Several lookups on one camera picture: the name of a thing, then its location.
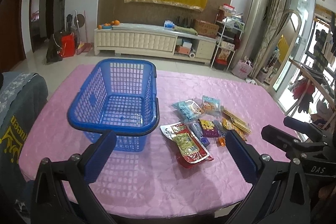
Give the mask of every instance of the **pink bag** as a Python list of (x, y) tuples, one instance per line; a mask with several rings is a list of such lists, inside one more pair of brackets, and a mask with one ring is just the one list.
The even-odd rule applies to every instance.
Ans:
[(235, 67), (232, 69), (232, 73), (233, 75), (241, 79), (246, 79), (252, 69), (253, 67), (251, 67), (249, 64), (246, 64), (244, 61), (239, 60)]

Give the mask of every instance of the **red box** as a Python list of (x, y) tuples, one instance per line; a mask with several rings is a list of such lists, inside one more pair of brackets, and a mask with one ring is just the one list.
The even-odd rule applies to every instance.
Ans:
[(190, 49), (182, 46), (176, 46), (175, 51), (181, 54), (188, 55), (190, 53)]

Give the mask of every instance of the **cabinet door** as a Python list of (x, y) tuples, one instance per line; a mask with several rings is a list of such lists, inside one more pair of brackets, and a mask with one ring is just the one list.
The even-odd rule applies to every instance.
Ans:
[(211, 59), (216, 44), (200, 40), (198, 43), (196, 58)]

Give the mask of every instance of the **quilted pink cloth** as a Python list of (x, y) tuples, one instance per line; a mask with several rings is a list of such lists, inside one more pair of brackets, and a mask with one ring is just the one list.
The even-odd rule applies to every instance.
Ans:
[[(67, 160), (90, 144), (81, 131), (67, 122), (70, 103), (87, 78), (92, 65), (78, 66), (55, 91), (37, 118), (22, 149), (19, 165), (27, 179), (35, 179), (39, 163)], [(98, 180), (90, 184), (104, 208), (128, 218), (170, 218), (213, 212), (245, 198), (251, 188), (239, 172), (227, 148), (210, 140), (214, 160), (184, 169), (175, 159), (177, 147), (160, 132), (160, 125), (177, 122), (171, 104), (177, 101), (218, 98), (228, 110), (248, 122), (248, 143), (274, 160), (288, 161), (285, 153), (262, 140), (261, 129), (271, 124), (295, 136), (283, 125), (285, 115), (259, 86), (175, 72), (157, 72), (160, 124), (147, 137), (140, 153), (114, 151)], [(68, 184), (69, 199), (75, 201)]]

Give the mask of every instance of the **beige curtain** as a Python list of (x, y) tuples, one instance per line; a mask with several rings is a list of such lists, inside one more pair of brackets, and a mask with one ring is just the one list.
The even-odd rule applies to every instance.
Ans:
[(280, 24), (281, 17), (285, 9), (285, 4), (286, 4), (286, 0), (272, 0), (272, 3), (270, 5), (270, 13), (268, 16), (267, 30), (265, 32), (265, 36), (263, 38), (263, 42), (261, 44), (260, 50), (254, 61), (253, 70), (249, 74), (250, 77), (256, 77), (259, 70), (261, 69), (260, 66), (263, 65), (261, 64), (261, 61), (263, 59), (265, 52), (267, 51), (269, 42), (271, 41), (272, 37), (275, 34), (277, 27)]

